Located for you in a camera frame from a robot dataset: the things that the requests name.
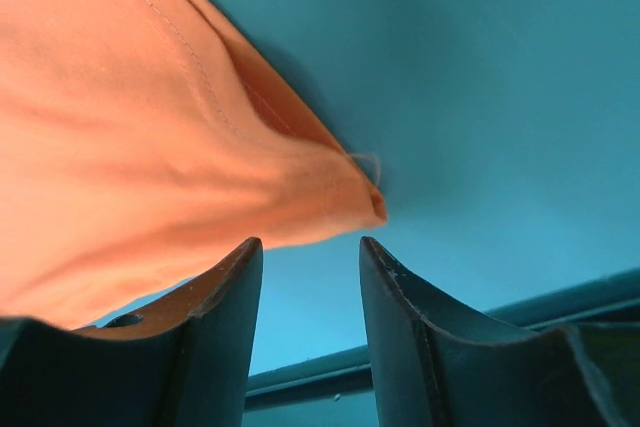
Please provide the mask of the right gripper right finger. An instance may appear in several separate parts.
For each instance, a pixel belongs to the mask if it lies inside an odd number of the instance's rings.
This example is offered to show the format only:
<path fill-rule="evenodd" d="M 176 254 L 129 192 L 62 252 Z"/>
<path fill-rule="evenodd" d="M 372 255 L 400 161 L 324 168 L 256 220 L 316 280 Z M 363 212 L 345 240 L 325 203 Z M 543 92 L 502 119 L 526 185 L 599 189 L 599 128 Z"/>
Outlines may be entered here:
<path fill-rule="evenodd" d="M 456 300 L 371 237 L 359 268 L 381 425 L 549 425 L 533 332 Z"/>

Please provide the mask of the orange t shirt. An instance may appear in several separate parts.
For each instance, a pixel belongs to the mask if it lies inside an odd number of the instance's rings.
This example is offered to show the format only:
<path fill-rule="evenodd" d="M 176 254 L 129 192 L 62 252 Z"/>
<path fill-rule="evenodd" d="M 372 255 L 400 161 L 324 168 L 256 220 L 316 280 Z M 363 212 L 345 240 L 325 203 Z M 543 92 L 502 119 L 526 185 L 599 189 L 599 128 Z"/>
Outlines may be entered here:
<path fill-rule="evenodd" d="M 378 187 L 209 0 L 1 0 L 1 311 L 75 329 Z"/>

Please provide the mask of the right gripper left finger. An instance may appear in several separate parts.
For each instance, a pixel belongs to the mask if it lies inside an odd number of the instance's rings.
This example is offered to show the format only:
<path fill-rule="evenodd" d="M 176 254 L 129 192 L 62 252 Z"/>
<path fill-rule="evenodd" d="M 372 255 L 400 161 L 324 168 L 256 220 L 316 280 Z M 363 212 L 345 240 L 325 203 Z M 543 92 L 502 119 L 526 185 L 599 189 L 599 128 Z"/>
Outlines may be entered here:
<path fill-rule="evenodd" d="M 242 242 L 215 266 L 86 337 L 132 344 L 172 335 L 159 426 L 241 423 L 263 274 L 263 247 Z"/>

